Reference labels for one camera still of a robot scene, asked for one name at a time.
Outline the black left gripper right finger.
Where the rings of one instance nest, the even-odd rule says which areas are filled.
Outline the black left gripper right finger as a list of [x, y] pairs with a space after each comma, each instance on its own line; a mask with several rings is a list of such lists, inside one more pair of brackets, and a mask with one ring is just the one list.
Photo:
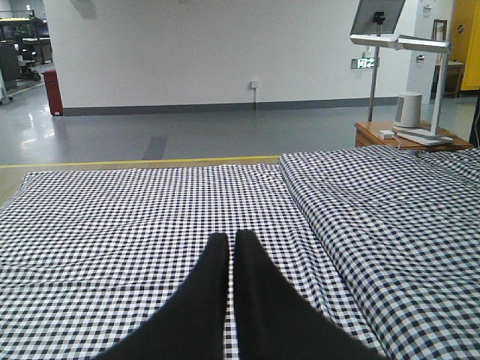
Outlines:
[[234, 311], [241, 359], [382, 357], [313, 309], [251, 230], [235, 235]]

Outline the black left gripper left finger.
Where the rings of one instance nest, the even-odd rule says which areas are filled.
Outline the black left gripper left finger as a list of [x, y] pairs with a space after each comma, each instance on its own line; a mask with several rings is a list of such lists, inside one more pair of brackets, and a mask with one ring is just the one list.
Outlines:
[[213, 233], [190, 274], [138, 329], [97, 359], [222, 359], [229, 244]]

